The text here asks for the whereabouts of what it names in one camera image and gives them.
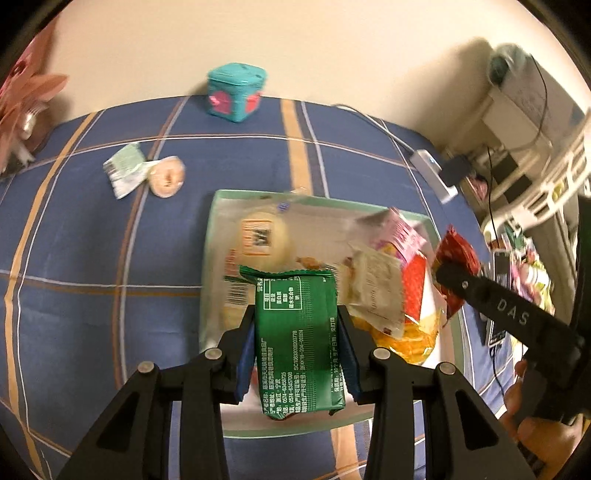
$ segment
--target beige wall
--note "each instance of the beige wall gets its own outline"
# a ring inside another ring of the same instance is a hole
[[[265,94],[348,103],[442,145],[488,86],[490,46],[531,52],[583,107],[591,94],[517,0],[74,0],[49,69],[70,75],[61,119],[185,95],[229,61],[265,68]]]

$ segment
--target label sticker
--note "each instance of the label sticker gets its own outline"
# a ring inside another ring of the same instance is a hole
[[[301,280],[291,278],[263,279],[264,310],[301,310]]]
[[[271,255],[271,220],[242,221],[242,250],[245,255]]]

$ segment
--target green and white packet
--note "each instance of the green and white packet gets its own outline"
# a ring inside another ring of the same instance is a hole
[[[337,291],[329,270],[265,273],[240,267],[256,285],[256,364],[263,413],[345,407],[339,363]]]
[[[130,143],[103,163],[117,200],[133,192],[160,160],[146,161],[138,143]]]

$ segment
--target plastic container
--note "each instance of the plastic container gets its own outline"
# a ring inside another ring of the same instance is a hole
[[[242,122],[261,102],[265,70],[245,63],[228,63],[207,74],[209,113]]]

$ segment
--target green snack package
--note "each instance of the green snack package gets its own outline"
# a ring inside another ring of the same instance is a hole
[[[256,285],[256,364],[262,411],[294,413],[345,407],[337,344],[336,282],[329,270],[265,273],[240,267]]]

